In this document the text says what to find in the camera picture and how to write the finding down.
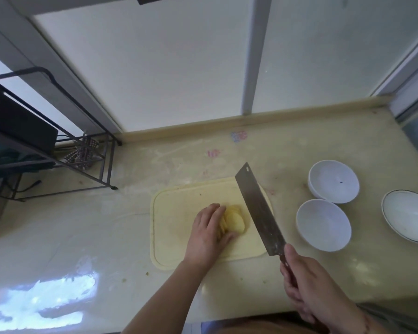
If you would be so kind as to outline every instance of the person's left hand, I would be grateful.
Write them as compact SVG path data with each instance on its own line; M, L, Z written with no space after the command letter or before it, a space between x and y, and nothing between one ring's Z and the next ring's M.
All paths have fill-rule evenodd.
M183 261L201 268L204 274L215 264L228 242L237 235L229 232L217 241L218 224L225 211L226 206L210 204L202 209L193 221Z

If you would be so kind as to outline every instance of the kitchen counter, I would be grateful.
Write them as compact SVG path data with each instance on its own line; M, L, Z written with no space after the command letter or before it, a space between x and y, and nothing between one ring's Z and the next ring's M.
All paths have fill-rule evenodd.
M334 253L312 248L295 228L298 207L313 198L308 171L322 159L346 163L361 185L340 206L353 233ZM380 208L390 190L418 192L418 153L388 110L366 109L126 144L115 153L117 191L9 202L0 223L0 330L122 330L171 274L150 261L151 197L168 186L234 176L246 161L286 240L318 259L353 300L418 296L418 244L392 231ZM34 177L43 184L31 194L90 185L66 169L28 183ZM216 264L187 321L290 309L279 258L263 255Z

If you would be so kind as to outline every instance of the cleaver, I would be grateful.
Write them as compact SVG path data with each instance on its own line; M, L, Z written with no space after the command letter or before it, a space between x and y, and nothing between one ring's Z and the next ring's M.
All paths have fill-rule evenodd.
M257 228L260 238L262 238L268 255L280 257L280 261L285 265L290 274L291 285L297 288L297 281L294 273L285 258L284 246L286 241L284 236L282 236L279 226L275 222L271 209L269 208L248 163L245 163L235 175L235 180L237 181L240 192L245 200L246 207L248 208L252 221L254 221L254 225ZM321 334L330 332L328 327L316 317L314 317L314 320L313 329L315 331Z

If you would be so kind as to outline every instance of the knife handle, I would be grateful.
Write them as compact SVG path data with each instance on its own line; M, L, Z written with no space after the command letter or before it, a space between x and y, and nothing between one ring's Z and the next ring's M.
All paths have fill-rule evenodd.
M297 285L297 280L295 278L295 275L293 273L293 271L291 270L290 265L288 264L287 259L285 258L285 255L281 255L280 256L280 261L285 265L289 275L290 275L290 283L291 285L293 285L294 287L298 288L299 286ZM329 334L330 330L329 328L323 324L322 322L319 321L318 318L316 318L313 315L314 318L314 324L313 324L313 330L320 333L320 334Z

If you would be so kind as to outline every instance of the yellow cutting board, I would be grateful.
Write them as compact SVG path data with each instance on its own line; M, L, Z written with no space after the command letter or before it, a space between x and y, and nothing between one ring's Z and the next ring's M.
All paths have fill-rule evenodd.
M263 195L272 210L269 199ZM245 232L231 241L219 261L257 257L266 252L234 177L167 188L150 205L150 258L159 269L174 269L184 258L196 214L213 202L238 205Z

